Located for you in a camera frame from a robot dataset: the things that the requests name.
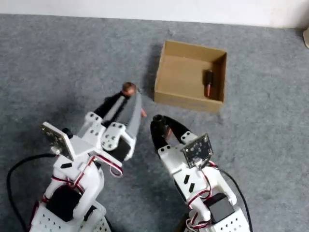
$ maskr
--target open cardboard box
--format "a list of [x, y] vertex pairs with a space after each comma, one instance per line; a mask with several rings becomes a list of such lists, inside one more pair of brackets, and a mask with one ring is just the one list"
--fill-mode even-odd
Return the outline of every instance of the open cardboard box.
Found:
[[[216, 112], [224, 102], [226, 52], [223, 50], [165, 41], [154, 86], [154, 101]], [[206, 97], [204, 76], [214, 73], [211, 94]]]

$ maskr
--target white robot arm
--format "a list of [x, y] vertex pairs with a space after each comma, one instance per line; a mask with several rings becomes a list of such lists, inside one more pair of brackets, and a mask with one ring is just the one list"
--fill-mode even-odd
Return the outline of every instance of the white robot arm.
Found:
[[[174, 147], [167, 142], [171, 132], [180, 143]], [[207, 134], [197, 137], [181, 123], [162, 115], [151, 122], [151, 134], [160, 159], [191, 209], [182, 231], [252, 232], [236, 205], [236, 195], [210, 161], [213, 151]]]
[[30, 232], [110, 232], [106, 209], [96, 201], [104, 186], [102, 164], [115, 177], [133, 155], [140, 126], [141, 96], [135, 85], [85, 116], [77, 135], [44, 122], [42, 131], [57, 155], [52, 180], [34, 210]]

